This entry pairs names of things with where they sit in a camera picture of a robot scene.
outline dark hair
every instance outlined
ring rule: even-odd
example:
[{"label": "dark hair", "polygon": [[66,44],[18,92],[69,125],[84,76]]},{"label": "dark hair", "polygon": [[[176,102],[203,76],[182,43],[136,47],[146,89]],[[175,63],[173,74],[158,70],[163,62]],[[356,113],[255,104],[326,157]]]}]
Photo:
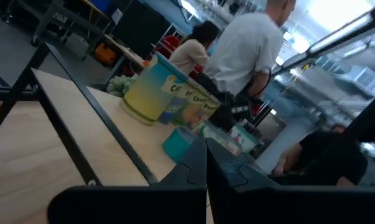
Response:
[{"label": "dark hair", "polygon": [[203,24],[195,26],[193,32],[188,35],[180,44],[188,40],[195,39],[205,48],[208,47],[208,44],[212,43],[219,34],[219,28],[210,21],[205,21]]}]

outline wooden table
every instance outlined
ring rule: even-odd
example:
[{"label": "wooden table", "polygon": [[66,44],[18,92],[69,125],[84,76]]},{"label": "wooden table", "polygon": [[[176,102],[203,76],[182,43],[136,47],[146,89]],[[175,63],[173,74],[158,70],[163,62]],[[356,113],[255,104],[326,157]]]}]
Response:
[{"label": "wooden table", "polygon": [[[103,185],[147,185],[73,82],[35,75]],[[156,177],[165,177],[175,164],[161,144],[174,127],[147,127],[123,112],[119,98],[90,91]],[[42,107],[18,102],[0,127],[0,223],[45,223],[50,200],[74,185],[84,181]]]},{"label": "wooden table", "polygon": [[117,43],[111,36],[104,35],[108,41],[110,41],[114,46],[116,46],[120,51],[124,53],[124,55],[117,61],[117,63],[114,65],[113,69],[111,69],[110,74],[108,78],[105,81],[105,85],[108,84],[110,79],[114,78],[121,67],[121,64],[124,62],[126,58],[136,63],[138,66],[144,68],[144,60],[142,57],[138,56],[136,53],[134,53],[131,49],[122,46],[121,44]]}]

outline woman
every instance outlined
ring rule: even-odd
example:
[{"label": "woman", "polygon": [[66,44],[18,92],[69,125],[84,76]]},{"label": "woman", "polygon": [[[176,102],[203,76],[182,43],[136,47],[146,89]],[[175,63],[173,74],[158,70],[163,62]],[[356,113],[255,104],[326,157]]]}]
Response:
[{"label": "woman", "polygon": [[186,75],[193,71],[196,64],[205,66],[209,49],[219,34],[219,28],[210,21],[194,27],[193,32],[184,39],[169,58]]}]

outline man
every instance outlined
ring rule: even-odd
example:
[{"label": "man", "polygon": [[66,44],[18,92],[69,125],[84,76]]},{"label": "man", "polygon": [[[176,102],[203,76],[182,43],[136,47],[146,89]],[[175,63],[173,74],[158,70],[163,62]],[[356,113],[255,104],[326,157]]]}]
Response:
[{"label": "man", "polygon": [[280,27],[295,3],[268,0],[265,13],[239,16],[227,26],[204,68],[220,92],[236,96],[245,91],[254,100],[262,96],[282,46]]},{"label": "man", "polygon": [[[306,168],[312,165],[324,150],[337,141],[345,129],[345,126],[336,124],[330,132],[315,131],[309,134],[281,155],[273,174],[305,175]],[[340,187],[358,185],[366,172],[368,163],[360,151],[360,142],[372,141],[375,141],[375,134],[369,132],[364,134],[359,141],[347,144],[336,152],[329,152],[325,161],[321,161],[321,168],[315,170],[316,179],[321,182],[319,184]]]}]

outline black metal frame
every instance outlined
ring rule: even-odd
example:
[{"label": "black metal frame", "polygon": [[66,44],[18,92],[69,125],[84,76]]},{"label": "black metal frame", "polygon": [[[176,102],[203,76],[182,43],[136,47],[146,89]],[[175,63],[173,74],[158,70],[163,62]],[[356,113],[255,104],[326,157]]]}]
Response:
[{"label": "black metal frame", "polygon": [[[11,90],[10,85],[0,76],[0,101],[5,99],[6,95],[9,94]],[[22,94],[18,97],[19,101],[36,101],[32,90],[24,90]]]},{"label": "black metal frame", "polygon": [[94,111],[101,118],[103,123],[117,140],[118,144],[124,149],[125,153],[129,156],[134,165],[144,176],[146,181],[150,185],[158,183],[155,175],[150,171],[150,169],[140,158],[137,152],[128,143],[127,139],[121,134],[120,130],[113,123],[105,110],[100,106],[97,99],[91,94],[87,86],[71,72],[63,57],[60,55],[57,49],[50,44],[40,44],[39,48],[35,51],[35,54],[32,56],[29,63],[27,64],[13,87],[10,89],[10,91],[0,96],[0,100],[2,100],[2,104],[0,105],[0,125],[9,114],[15,103],[20,100],[21,96],[24,96],[26,92],[29,92],[28,90],[25,90],[28,85],[32,86],[32,98],[37,99],[45,110],[50,122],[55,128],[59,138],[61,139],[63,145],[65,146],[85,183],[89,185],[102,185],[98,176],[89,165],[89,162],[86,160],[85,156],[78,147],[78,144],[68,130],[67,125],[63,122],[62,118],[57,113],[57,110],[50,101],[49,96],[46,94],[42,85],[39,83],[38,79],[35,77],[32,71],[32,68],[38,69],[41,66],[42,62],[45,60],[49,53],[51,53],[55,57],[57,62],[66,71],[67,75],[70,77],[70,80],[76,85],[81,94],[86,98]]}]

